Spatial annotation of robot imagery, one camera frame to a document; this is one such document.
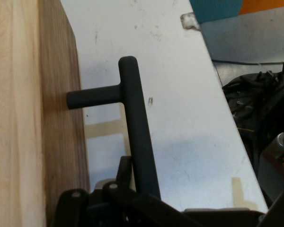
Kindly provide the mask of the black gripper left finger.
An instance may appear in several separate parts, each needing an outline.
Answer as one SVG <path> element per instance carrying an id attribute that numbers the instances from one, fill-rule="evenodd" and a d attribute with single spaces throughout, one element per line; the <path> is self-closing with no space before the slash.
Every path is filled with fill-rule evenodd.
<path id="1" fill-rule="evenodd" d="M 55 209 L 53 227 L 141 227 L 142 220 L 128 215 L 105 198 L 102 188 L 63 192 Z"/>

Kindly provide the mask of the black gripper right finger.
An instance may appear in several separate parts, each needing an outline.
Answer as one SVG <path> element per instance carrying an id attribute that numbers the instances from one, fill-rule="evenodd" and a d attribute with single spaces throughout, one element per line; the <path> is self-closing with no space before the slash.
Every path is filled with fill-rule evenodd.
<path id="1" fill-rule="evenodd" d="M 263 213 L 249 209 L 190 209 L 180 212 L 153 197 L 133 201 L 143 227 L 256 227 Z"/>

